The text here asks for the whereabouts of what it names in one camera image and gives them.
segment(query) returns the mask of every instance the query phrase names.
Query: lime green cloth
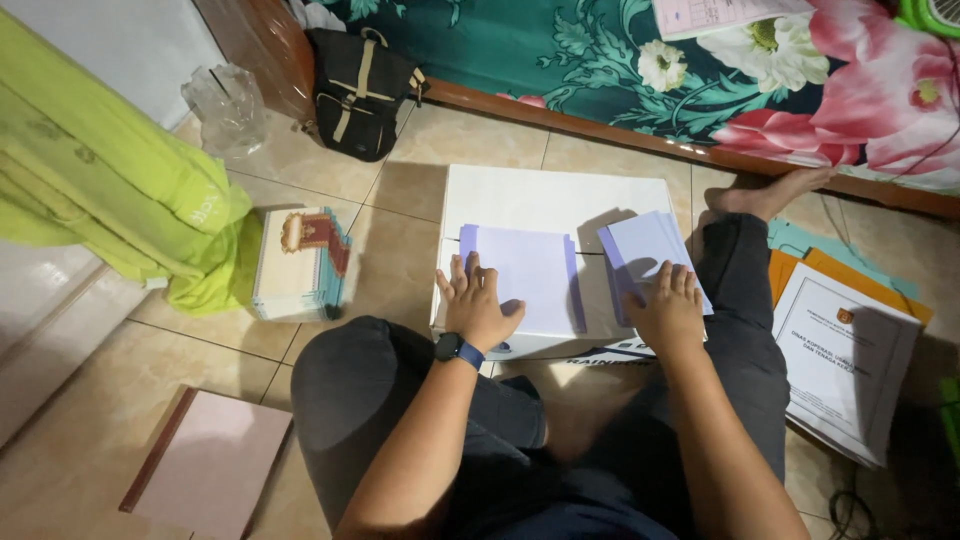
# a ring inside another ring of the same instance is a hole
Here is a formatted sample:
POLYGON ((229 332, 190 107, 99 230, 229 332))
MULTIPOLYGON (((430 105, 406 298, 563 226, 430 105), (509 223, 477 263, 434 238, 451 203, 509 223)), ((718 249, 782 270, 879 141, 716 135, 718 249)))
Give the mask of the lime green cloth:
POLYGON ((0 9, 0 236, 82 243, 169 277, 194 315, 249 301, 262 226, 220 160, 179 141, 0 9))

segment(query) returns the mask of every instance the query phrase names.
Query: floral bedsheet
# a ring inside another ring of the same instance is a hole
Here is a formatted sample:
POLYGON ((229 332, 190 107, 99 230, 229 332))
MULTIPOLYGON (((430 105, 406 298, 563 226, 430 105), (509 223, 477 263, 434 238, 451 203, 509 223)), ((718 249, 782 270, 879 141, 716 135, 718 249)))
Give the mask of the floral bedsheet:
POLYGON ((960 196, 960 137, 944 144, 960 116, 960 46, 870 0, 808 0, 813 13, 666 43, 651 0, 319 1, 451 83, 960 196))

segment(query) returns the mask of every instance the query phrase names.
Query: blue watch strap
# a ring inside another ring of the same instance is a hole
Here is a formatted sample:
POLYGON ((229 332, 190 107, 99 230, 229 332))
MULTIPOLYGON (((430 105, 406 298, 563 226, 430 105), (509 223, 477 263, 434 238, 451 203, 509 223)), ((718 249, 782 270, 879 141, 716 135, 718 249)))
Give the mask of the blue watch strap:
POLYGON ((477 368, 477 371, 480 371, 480 366, 483 365, 483 353, 467 343, 467 341, 464 341, 463 345, 460 346, 460 351, 457 356, 469 362, 471 366, 477 368))

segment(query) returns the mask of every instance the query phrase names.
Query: white cardboard box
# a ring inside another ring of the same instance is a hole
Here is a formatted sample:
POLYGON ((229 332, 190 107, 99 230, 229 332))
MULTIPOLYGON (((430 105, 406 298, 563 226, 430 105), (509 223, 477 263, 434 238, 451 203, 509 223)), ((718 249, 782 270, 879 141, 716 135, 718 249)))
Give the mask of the white cardboard box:
MULTIPOLYGON (((663 179, 450 165, 437 267, 448 271, 450 258, 460 253, 460 228, 466 224, 568 233, 576 245, 587 331, 517 332, 487 360, 571 358, 589 365, 649 361, 653 355, 636 331, 616 322, 606 258, 596 232, 655 210, 673 212, 663 179)), ((444 332, 445 316, 446 302, 434 287, 430 320, 434 340, 444 332)))

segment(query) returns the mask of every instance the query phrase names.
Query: printed document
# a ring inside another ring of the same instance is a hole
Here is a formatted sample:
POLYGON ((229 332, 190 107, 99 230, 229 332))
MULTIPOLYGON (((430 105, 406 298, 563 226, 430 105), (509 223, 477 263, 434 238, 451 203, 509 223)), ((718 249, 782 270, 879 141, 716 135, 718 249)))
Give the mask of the printed document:
POLYGON ((869 466, 886 466, 900 383, 921 323, 798 263, 774 311, 787 417, 869 466))
POLYGON ((664 41, 812 11, 813 7, 804 0, 654 0, 657 26, 664 41))

